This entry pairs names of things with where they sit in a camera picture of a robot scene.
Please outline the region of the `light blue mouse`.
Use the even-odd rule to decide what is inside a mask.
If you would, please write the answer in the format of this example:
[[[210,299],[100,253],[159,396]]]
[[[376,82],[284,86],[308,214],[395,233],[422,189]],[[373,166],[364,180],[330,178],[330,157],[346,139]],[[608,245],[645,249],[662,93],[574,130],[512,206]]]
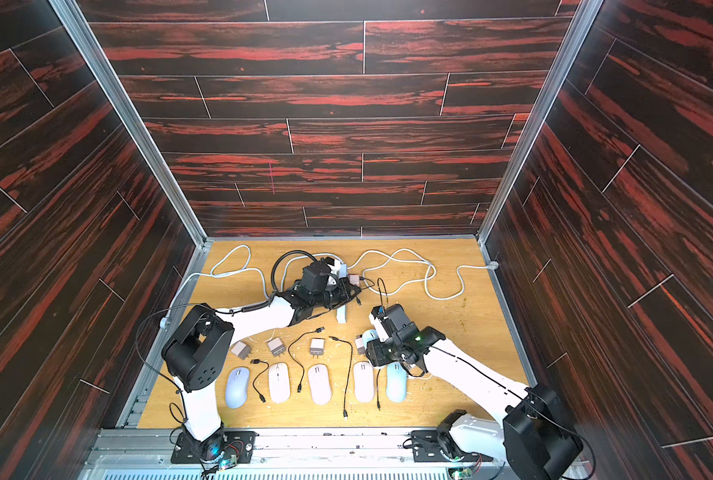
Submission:
[[[404,402],[407,395],[407,372],[398,362],[393,362],[385,368],[385,395],[393,403]]]
[[[366,330],[364,334],[362,334],[361,339],[364,344],[372,341],[372,340],[378,340],[378,334],[374,329]]]

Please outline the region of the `pink mouse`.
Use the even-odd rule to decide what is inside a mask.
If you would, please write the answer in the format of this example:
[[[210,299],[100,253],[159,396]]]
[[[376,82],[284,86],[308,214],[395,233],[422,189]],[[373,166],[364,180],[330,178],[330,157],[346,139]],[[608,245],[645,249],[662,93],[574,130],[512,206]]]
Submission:
[[[284,362],[278,362],[268,369],[268,389],[275,404],[282,404],[290,399],[290,372]]]
[[[372,402],[375,394],[374,368],[368,361],[360,361],[352,368],[354,374],[354,396],[360,403]]]
[[[316,405],[326,405],[332,400],[332,388],[330,387],[330,372],[324,364],[312,365],[308,369],[308,385],[310,395]]]

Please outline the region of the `pink charger adapter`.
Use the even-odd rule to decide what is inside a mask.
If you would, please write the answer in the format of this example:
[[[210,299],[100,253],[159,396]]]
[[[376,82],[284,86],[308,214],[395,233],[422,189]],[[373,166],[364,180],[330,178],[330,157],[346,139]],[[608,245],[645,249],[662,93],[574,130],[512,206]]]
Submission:
[[[286,344],[284,344],[279,337],[274,337],[268,340],[268,342],[266,342],[266,346],[268,346],[268,350],[270,350],[270,353],[274,357],[278,357],[286,353],[286,350],[288,350],[288,348],[286,348]]]
[[[238,341],[230,347],[230,352],[237,358],[240,358],[240,360],[246,360],[246,358],[250,356],[250,353],[252,353],[252,348],[243,341]]]

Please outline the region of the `white mouse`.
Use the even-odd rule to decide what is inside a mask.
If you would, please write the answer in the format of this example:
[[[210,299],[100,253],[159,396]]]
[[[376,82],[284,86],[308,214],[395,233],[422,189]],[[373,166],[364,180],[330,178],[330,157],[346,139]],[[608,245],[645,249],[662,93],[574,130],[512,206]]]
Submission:
[[[236,367],[228,373],[226,379],[226,406],[238,409],[248,401],[250,388],[250,370],[247,367]]]

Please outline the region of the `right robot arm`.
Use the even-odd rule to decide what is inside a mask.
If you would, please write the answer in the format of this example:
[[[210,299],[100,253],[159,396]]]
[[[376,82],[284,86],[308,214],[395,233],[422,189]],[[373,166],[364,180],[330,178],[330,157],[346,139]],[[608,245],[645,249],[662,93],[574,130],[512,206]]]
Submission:
[[[447,382],[486,411],[488,425],[465,410],[448,414],[436,427],[444,458],[488,457],[511,468],[520,479],[562,479],[583,450],[555,391],[529,387],[475,360],[440,331],[419,329],[399,304],[376,306],[369,316],[377,333],[366,343],[374,367],[397,364],[407,373],[429,374]]]

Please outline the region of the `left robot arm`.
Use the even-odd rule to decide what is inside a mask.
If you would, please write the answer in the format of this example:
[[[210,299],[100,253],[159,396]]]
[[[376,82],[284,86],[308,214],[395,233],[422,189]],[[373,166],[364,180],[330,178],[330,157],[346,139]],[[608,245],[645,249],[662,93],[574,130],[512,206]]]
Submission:
[[[170,336],[162,359],[182,392],[186,431],[204,442],[222,429],[216,404],[216,380],[230,348],[240,340],[294,326],[314,317],[314,310],[336,310],[354,300],[361,288],[348,280],[318,291],[300,283],[256,305],[219,312],[206,304],[192,307]]]

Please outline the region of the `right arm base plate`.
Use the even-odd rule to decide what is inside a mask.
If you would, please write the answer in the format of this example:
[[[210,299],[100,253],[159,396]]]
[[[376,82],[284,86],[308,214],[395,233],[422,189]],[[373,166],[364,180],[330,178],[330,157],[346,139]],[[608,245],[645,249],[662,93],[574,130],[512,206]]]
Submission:
[[[412,430],[401,447],[409,450],[416,463],[477,463],[492,462],[492,458],[479,453],[463,452],[455,446],[448,434],[439,434],[435,429]]]

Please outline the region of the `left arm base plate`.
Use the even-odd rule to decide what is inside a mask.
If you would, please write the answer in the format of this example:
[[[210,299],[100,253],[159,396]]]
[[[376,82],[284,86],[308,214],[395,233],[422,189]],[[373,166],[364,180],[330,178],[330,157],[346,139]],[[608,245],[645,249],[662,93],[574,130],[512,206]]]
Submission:
[[[248,464],[256,445],[255,431],[220,430],[198,441],[188,430],[178,434],[170,462],[203,466]]]

